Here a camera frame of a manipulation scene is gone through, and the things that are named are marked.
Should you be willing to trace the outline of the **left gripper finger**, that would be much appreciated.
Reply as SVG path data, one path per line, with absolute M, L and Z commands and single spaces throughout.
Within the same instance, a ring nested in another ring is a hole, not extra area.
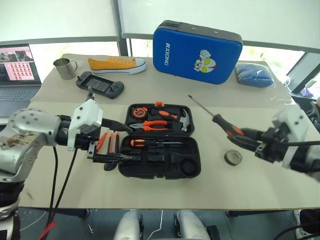
M 104 128 L 108 128 L 112 131 L 118 131 L 118 132 L 131 132 L 132 131 L 132 129 L 126 124 L 115 121 L 115 120 L 106 119 L 106 118 L 102 118 L 101 126 Z
M 119 163 L 124 161 L 140 161 L 140 156 L 128 156 L 121 153 L 95 154 L 93 163 Z

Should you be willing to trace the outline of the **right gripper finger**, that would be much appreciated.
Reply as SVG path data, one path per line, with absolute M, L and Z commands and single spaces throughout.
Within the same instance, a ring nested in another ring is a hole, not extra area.
M 261 137 L 264 134 L 264 131 L 247 128 L 247 127 L 241 128 L 240 130 L 243 132 L 244 136 L 246 137 Z
M 260 142 L 243 135 L 228 135 L 227 139 L 238 147 L 255 152 L 261 145 Z

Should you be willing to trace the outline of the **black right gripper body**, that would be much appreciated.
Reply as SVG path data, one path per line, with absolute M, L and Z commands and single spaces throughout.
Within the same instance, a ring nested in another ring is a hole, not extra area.
M 286 124 L 281 124 L 278 128 L 270 127 L 260 135 L 258 140 L 261 143 L 255 150 L 255 156 L 271 163 L 281 162 L 288 150 L 288 146 L 282 142 L 289 141 L 290 132 Z

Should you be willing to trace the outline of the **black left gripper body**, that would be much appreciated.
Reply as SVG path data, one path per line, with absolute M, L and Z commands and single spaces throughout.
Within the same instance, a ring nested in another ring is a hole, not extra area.
M 90 133 L 79 133 L 75 138 L 74 159 L 77 156 L 78 150 L 87 151 L 87 158 L 93 163 L 99 163 L 97 157 L 97 142 L 100 139 L 101 128 L 93 130 Z

